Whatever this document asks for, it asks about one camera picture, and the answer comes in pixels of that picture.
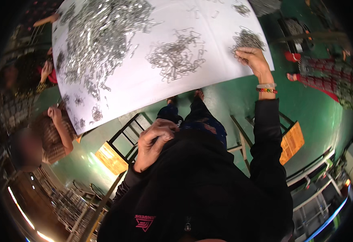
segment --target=bracelet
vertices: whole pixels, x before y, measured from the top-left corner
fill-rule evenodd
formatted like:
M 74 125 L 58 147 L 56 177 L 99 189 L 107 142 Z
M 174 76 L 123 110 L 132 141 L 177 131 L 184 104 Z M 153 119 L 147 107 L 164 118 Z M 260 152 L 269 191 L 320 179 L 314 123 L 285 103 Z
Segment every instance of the bracelet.
M 265 83 L 265 84 L 258 84 L 257 88 L 275 88 L 277 86 L 276 83 Z
M 267 93 L 277 93 L 277 90 L 275 89 L 269 89 L 269 88 L 256 88 L 256 91 L 258 92 L 267 92 Z

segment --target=dark pants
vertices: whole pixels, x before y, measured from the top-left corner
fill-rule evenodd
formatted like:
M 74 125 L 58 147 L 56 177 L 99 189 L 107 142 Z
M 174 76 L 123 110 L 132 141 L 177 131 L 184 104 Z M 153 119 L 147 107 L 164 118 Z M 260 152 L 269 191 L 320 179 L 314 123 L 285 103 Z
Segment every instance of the dark pants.
M 213 117 L 207 109 L 203 101 L 198 97 L 194 97 L 193 103 L 190 105 L 191 112 L 183 120 L 178 115 L 178 108 L 174 104 L 168 104 L 160 109 L 157 119 L 167 119 L 176 124 L 180 124 L 181 129 L 199 129 L 214 135 L 226 149 L 226 131 L 222 124 Z

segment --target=beaded bracelet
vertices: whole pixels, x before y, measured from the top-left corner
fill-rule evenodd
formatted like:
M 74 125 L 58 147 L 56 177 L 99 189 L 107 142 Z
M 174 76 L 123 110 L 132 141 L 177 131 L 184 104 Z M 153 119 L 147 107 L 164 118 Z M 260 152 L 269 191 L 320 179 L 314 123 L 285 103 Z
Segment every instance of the beaded bracelet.
M 256 88 L 256 91 L 258 92 L 267 92 L 267 93 L 277 93 L 277 90 L 275 89 L 269 89 L 269 88 Z

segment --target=wrist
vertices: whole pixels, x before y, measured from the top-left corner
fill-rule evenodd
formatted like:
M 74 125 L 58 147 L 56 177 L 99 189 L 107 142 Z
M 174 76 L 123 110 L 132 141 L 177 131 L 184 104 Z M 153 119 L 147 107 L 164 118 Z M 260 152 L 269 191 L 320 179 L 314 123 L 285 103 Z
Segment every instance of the wrist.
M 44 82 L 46 81 L 46 79 L 47 79 L 47 75 L 42 74 L 42 75 L 40 76 L 40 82 L 41 82 L 41 83 L 44 83 Z
M 258 80 L 259 84 L 274 83 L 273 76 L 270 70 L 261 72 L 261 75 Z

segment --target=foot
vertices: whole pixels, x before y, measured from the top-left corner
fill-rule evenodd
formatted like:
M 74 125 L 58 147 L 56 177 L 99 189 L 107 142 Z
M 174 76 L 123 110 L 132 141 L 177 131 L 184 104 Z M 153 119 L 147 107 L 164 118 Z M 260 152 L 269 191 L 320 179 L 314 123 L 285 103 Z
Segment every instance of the foot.
M 290 81 L 297 81 L 296 74 L 287 73 L 287 78 Z
M 167 105 L 170 103 L 176 105 L 176 96 L 172 96 L 170 98 L 167 98 L 166 101 L 167 101 Z
M 202 89 L 197 89 L 195 90 L 194 97 L 198 96 L 202 101 L 205 98 L 205 95 L 203 94 Z

